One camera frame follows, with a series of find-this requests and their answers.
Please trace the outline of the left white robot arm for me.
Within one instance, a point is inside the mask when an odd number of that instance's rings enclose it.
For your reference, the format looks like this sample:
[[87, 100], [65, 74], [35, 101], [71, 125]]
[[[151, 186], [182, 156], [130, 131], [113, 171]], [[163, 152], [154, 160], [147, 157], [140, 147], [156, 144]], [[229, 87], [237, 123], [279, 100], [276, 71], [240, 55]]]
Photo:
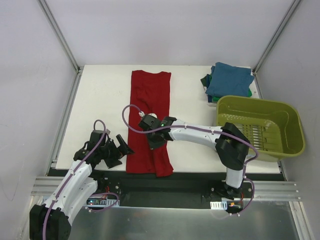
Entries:
[[119, 193], [111, 192], [102, 175], [93, 174], [94, 168], [104, 161], [108, 168], [121, 165], [121, 158], [133, 154], [120, 134], [119, 146], [102, 130], [93, 130], [88, 141], [73, 157], [67, 174], [51, 196], [41, 205], [34, 205], [29, 212], [29, 238], [31, 240], [67, 240], [78, 212], [88, 206], [98, 212], [99, 201], [111, 197], [109, 209], [119, 202]]

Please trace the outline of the red t shirt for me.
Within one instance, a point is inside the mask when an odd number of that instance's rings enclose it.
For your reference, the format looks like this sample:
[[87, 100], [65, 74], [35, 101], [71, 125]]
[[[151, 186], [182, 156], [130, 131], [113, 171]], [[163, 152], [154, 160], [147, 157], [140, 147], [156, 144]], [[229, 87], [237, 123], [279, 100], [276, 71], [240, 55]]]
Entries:
[[[170, 72], [132, 72], [128, 117], [130, 127], [137, 131], [151, 131], [165, 126], [162, 120], [169, 116], [170, 80]], [[164, 129], [144, 134], [129, 130], [127, 144], [134, 154], [126, 158], [126, 172], [170, 176], [174, 169], [167, 151], [168, 131]]]

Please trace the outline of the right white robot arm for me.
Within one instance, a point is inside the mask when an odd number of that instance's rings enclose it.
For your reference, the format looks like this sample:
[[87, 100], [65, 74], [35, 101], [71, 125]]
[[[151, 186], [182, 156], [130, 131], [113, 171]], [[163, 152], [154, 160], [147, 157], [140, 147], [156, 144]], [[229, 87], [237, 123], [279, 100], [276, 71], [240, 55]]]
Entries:
[[201, 126], [170, 116], [159, 120], [147, 114], [141, 118], [138, 126], [146, 132], [151, 149], [160, 148], [168, 141], [185, 141], [215, 150], [226, 167], [225, 182], [215, 186], [215, 192], [229, 200], [242, 193], [250, 141], [234, 124], [227, 122], [224, 126]]

